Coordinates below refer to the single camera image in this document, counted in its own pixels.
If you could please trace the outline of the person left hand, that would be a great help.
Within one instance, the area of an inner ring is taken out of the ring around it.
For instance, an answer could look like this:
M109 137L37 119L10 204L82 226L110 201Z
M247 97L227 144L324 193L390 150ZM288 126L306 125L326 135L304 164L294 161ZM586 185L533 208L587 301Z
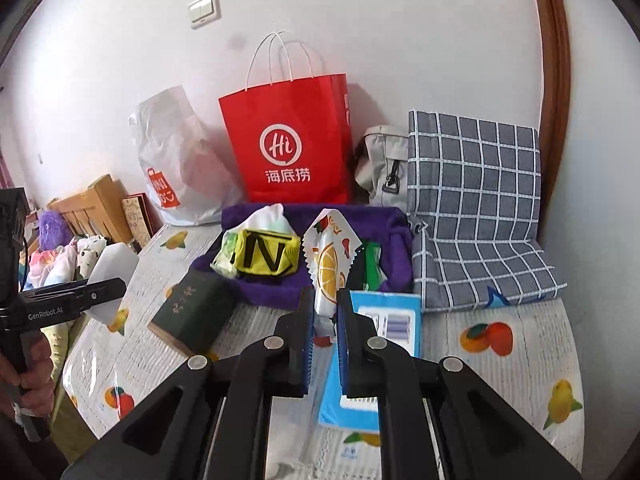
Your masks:
M51 347L43 333L38 334L30 347L32 366L22 374L18 374L5 356L1 360L1 387L19 387L26 389L22 403L27 411L36 417L48 417L54 404L54 385L51 377L53 362Z

